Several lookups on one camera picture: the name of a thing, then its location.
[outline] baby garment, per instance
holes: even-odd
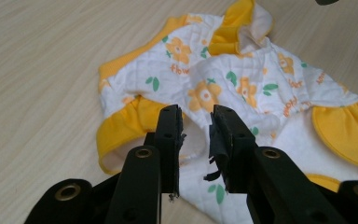
[[[179,105],[188,137],[180,154],[183,198],[219,223],[252,223],[246,195],[226,194],[209,164],[213,105],[237,112],[259,146],[284,150],[310,180],[332,190],[358,179],[358,95],[266,37],[269,13],[239,0],[225,17],[168,19],[148,44],[100,68],[102,169],[119,171],[125,150]]]

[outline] wood grain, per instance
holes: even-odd
[[[108,177],[95,144],[99,65],[142,46],[170,16],[223,15],[232,2],[0,0],[0,223],[22,223],[65,178]],[[274,43],[358,93],[358,1],[258,3],[275,19]],[[213,223],[163,201],[163,223]]]

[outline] wooden table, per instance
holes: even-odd
[[[98,67],[142,46],[170,16],[224,15],[221,0],[0,0],[0,223],[22,223],[66,178],[106,178],[95,134],[103,121]],[[260,0],[272,42],[358,93],[358,1]],[[162,223],[213,223],[163,199]]]

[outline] green leaf print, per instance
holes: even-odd
[[[234,87],[237,86],[237,75],[235,75],[235,73],[229,71],[226,75],[226,79],[229,79]]]
[[[211,83],[216,83],[214,78],[207,78],[206,80],[208,81],[208,85],[211,84]]]
[[[171,54],[168,50],[166,51],[166,54],[167,54],[167,56],[168,56],[169,58],[171,58],[171,55],[172,55],[172,54]]]
[[[278,88],[279,86],[277,84],[267,84],[263,87],[263,93],[266,96],[271,96],[272,94],[270,91],[277,90]]]
[[[276,89],[278,89],[277,84],[268,84],[268,85],[264,86],[263,91],[273,91],[273,90],[276,90]]]
[[[209,188],[208,188],[208,193],[212,193],[216,190],[216,185],[211,185]]]
[[[153,77],[153,91],[158,91],[159,81],[158,78]]]
[[[206,52],[208,52],[208,47],[203,48],[201,52],[201,57],[206,59],[208,56],[206,55]]]
[[[254,136],[258,135],[258,128],[257,128],[257,127],[252,128],[252,129],[251,129],[251,133],[252,133]]]
[[[223,202],[223,199],[225,199],[225,190],[221,185],[218,185],[216,190],[216,201],[220,204]]]
[[[150,84],[152,81],[153,81],[153,78],[150,77],[150,78],[148,78],[148,79],[146,80],[146,84]]]

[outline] orange flower print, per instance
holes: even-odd
[[[240,86],[237,88],[237,93],[239,93],[246,103],[251,105],[253,108],[257,107],[257,101],[255,99],[256,92],[257,86],[251,85],[248,77],[242,77]]]
[[[217,96],[222,89],[215,83],[206,84],[205,81],[199,82],[195,90],[188,91],[188,96],[191,97],[189,108],[191,111],[198,111],[204,108],[208,112],[213,112],[213,106],[218,105]]]
[[[284,73],[288,73],[291,75],[295,74],[295,70],[293,69],[293,59],[289,57],[284,57],[283,54],[278,53],[279,64]]]
[[[170,43],[165,44],[168,52],[173,55],[173,59],[188,64],[188,55],[191,53],[191,49],[188,45],[185,45],[181,39],[174,37]]]

